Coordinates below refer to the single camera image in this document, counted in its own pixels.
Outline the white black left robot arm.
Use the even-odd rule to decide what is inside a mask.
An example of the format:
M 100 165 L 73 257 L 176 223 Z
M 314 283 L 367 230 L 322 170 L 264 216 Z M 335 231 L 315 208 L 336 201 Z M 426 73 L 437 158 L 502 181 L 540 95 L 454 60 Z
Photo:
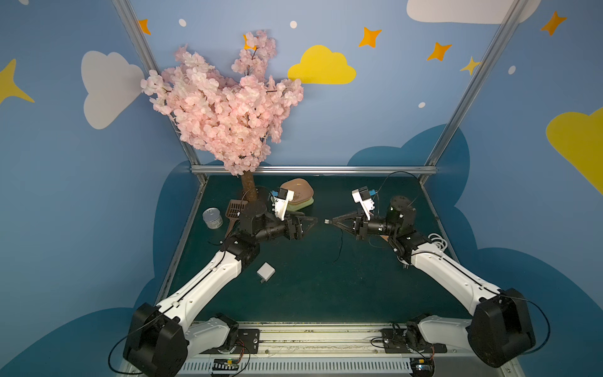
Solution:
M 220 314 L 197 324 L 198 314 L 254 262 L 263 242 L 301 240 L 317 222 L 296 211 L 278 217 L 263 202 L 246 205 L 237 227 L 196 276 L 159 303 L 144 303 L 134 312 L 122 339 L 123 358 L 138 375 L 175 376 L 189 358 L 212 349 L 232 350 L 238 323 Z

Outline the green electronic kitchen scale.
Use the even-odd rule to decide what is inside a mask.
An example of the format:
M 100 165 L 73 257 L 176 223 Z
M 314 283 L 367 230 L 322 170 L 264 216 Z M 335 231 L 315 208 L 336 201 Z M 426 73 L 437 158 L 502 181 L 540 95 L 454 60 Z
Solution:
M 289 202 L 287 204 L 287 211 L 292 211 L 292 212 L 297 212 L 300 211 L 306 207 L 309 207 L 311 205 L 313 205 L 314 203 L 314 198 L 310 197 L 309 199 L 293 204 L 292 202 Z

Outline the white USB power adapter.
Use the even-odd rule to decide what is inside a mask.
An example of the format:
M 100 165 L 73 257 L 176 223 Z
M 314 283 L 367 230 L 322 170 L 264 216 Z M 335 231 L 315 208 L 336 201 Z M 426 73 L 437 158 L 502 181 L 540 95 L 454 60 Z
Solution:
M 257 275 L 260 277 L 261 282 L 267 282 L 276 273 L 276 269 L 272 267 L 268 262 L 265 262 L 258 270 Z

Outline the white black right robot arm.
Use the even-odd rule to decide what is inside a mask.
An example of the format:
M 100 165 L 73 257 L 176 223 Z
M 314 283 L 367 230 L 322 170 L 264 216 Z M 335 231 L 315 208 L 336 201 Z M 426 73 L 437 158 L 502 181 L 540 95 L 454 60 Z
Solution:
M 514 289 L 502 290 L 446 255 L 436 234 L 428 237 L 415 227 L 416 209 L 404 196 L 394 196 L 386 215 L 374 211 L 372 199 L 354 196 L 361 209 L 328 220 L 357 240 L 386 237 L 397 260 L 413 266 L 453 295 L 471 316 L 469 320 L 425 314 L 406 324 L 403 338 L 417 353 L 443 344 L 472 351 L 486 365 L 499 368 L 536 349 L 529 302 Z

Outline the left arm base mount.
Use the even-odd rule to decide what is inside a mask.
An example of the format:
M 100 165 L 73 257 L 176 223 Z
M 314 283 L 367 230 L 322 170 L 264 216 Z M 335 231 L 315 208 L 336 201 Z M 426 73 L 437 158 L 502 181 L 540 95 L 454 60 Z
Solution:
M 261 331 L 258 328 L 241 328 L 240 323 L 224 314 L 216 314 L 207 323 L 228 328 L 223 342 L 216 347 L 205 348 L 201 354 L 234 354 L 246 347 L 247 352 L 257 354 Z

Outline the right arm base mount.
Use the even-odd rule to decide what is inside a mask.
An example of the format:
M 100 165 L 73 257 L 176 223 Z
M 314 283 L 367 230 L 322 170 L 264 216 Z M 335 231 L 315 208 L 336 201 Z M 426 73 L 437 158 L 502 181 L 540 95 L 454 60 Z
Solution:
M 427 314 L 419 315 L 409 320 L 404 326 L 393 322 L 388 327 L 380 330 L 381 336 L 375 342 L 377 348 L 382 348 L 386 353 L 417 353 L 435 354 L 447 353 L 446 345 L 429 343 L 419 331 L 419 322 L 427 319 Z

